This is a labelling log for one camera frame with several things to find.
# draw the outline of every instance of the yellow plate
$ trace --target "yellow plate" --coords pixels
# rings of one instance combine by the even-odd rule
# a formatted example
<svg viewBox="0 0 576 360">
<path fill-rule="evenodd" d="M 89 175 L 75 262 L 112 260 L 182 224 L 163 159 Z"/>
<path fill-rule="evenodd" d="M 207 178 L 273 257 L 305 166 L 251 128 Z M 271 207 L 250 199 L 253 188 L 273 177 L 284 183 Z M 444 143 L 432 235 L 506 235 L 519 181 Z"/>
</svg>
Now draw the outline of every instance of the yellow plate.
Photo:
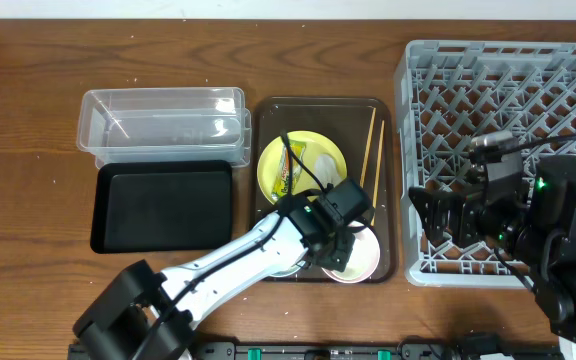
<svg viewBox="0 0 576 360">
<path fill-rule="evenodd" d="M 288 133 L 288 138 L 290 140 L 302 141 L 306 143 L 306 150 L 304 151 L 304 157 L 302 161 L 306 167 L 313 173 L 315 172 L 315 161 L 319 156 L 326 154 L 335 160 L 335 166 L 337 168 L 337 173 L 341 177 L 341 180 L 348 176 L 346 169 L 346 160 L 343 154 L 327 137 L 314 133 L 312 131 L 293 131 Z M 277 137 L 275 140 L 271 141 L 268 146 L 264 149 L 259 157 L 259 163 L 257 164 L 257 181 L 259 182 L 259 187 L 261 192 L 264 194 L 266 199 L 271 203 L 275 201 L 272 200 L 270 194 L 272 193 L 272 186 L 275 183 L 277 174 L 279 172 L 279 161 L 281 161 L 281 152 L 284 148 L 281 138 Z M 308 189 L 318 189 L 317 183 L 308 175 L 305 171 L 301 172 L 299 175 L 299 181 L 295 184 L 293 189 L 294 194 L 298 194 L 304 190 Z"/>
</svg>

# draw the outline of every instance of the brown tray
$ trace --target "brown tray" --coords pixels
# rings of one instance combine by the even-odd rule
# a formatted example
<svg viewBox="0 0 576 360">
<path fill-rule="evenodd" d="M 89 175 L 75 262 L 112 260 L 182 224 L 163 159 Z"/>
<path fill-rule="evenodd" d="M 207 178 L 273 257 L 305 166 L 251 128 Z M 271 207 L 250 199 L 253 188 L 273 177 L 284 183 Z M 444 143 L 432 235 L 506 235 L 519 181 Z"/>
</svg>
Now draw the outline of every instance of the brown tray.
<svg viewBox="0 0 576 360">
<path fill-rule="evenodd" d="M 332 140 L 346 159 L 348 176 L 357 183 L 366 149 L 373 109 L 375 120 L 370 142 L 370 153 L 366 166 L 364 190 L 373 198 L 377 171 L 377 153 L 382 120 L 384 136 L 381 168 L 377 185 L 374 230 L 381 248 L 379 265 L 370 279 L 364 283 L 380 283 L 390 278 L 397 270 L 395 180 L 393 171 L 393 145 L 390 112 L 384 103 L 370 98 L 317 98 L 317 97 L 271 97 L 257 106 L 254 118 L 255 139 L 251 178 L 255 191 L 252 192 L 251 219 L 256 223 L 270 210 L 271 204 L 264 197 L 257 182 L 257 162 L 263 149 L 279 136 L 284 129 L 288 132 L 308 130 L 322 134 Z M 269 281 L 285 282 L 334 282 L 321 268 L 313 266 L 302 269 L 295 275 L 284 278 L 268 278 Z"/>
</svg>

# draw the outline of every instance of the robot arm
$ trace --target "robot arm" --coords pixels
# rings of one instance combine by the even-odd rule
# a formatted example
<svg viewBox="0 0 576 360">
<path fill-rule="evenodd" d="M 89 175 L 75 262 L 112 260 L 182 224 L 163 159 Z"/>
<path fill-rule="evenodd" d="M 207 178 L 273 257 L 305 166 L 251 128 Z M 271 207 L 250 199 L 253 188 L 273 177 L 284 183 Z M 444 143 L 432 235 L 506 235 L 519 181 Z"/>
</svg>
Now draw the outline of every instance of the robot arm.
<svg viewBox="0 0 576 360">
<path fill-rule="evenodd" d="M 474 138 L 468 176 L 472 186 L 459 193 L 411 188 L 408 196 L 435 246 L 449 232 L 461 248 L 488 241 L 528 265 L 526 276 L 497 255 L 535 294 L 551 331 L 576 343 L 576 156 L 542 159 L 528 201 L 519 153 L 570 140 L 576 135 L 523 145 L 507 131 Z"/>
<path fill-rule="evenodd" d="M 174 298 L 190 281 L 223 259 L 241 253 L 261 241 L 279 219 L 277 213 L 272 213 L 246 235 L 212 253 L 193 262 L 162 270 L 161 273 L 167 279 L 162 284 L 164 291 L 170 298 Z M 269 275 L 288 270 L 306 255 L 307 249 L 301 243 L 301 234 L 295 225 L 288 218 L 281 221 L 271 240 L 261 249 L 215 272 L 198 285 L 194 292 L 181 299 L 177 309 L 190 311 L 193 318 L 190 327 L 193 330 L 213 310 L 233 296 Z"/>
<path fill-rule="evenodd" d="M 191 263 L 155 274 L 145 261 L 123 270 L 73 327 L 93 360 L 177 360 L 213 310 L 257 281 L 306 257 L 343 271 L 354 235 L 348 225 L 372 209 L 345 180 L 314 201 L 299 194 L 241 238 Z M 143 308 L 158 317 L 150 324 Z"/>
</svg>

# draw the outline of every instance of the green led light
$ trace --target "green led light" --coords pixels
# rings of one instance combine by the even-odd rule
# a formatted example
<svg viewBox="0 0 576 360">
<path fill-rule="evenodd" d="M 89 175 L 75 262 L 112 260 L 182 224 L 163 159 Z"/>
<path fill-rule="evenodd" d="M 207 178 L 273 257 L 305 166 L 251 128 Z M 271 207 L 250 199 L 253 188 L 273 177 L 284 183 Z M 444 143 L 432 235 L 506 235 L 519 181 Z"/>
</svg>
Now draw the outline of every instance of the green led light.
<svg viewBox="0 0 576 360">
<path fill-rule="evenodd" d="M 537 179 L 537 190 L 541 190 L 545 186 L 546 186 L 546 182 L 544 181 L 544 178 Z"/>
</svg>

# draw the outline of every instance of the wood grain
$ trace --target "wood grain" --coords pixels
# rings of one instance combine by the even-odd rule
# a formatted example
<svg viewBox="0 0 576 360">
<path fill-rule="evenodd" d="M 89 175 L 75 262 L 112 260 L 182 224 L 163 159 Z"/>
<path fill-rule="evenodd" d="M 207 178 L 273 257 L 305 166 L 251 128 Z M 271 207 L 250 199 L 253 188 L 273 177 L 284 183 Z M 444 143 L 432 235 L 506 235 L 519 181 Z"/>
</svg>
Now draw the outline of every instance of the wood grain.
<svg viewBox="0 0 576 360">
<path fill-rule="evenodd" d="M 271 95 L 371 96 L 394 114 L 404 47 L 437 38 L 576 42 L 576 22 L 0 21 L 0 359 L 64 359 L 72 324 L 118 271 L 200 254 L 90 250 L 97 170 L 75 146 L 85 91 L 238 86 L 249 109 Z M 399 159 L 396 137 L 393 151 Z M 235 173 L 236 235 L 248 223 L 251 170 Z M 473 330 L 556 341 L 525 291 L 416 288 L 403 271 L 377 286 L 260 283 L 201 330 L 267 342 Z"/>
</svg>

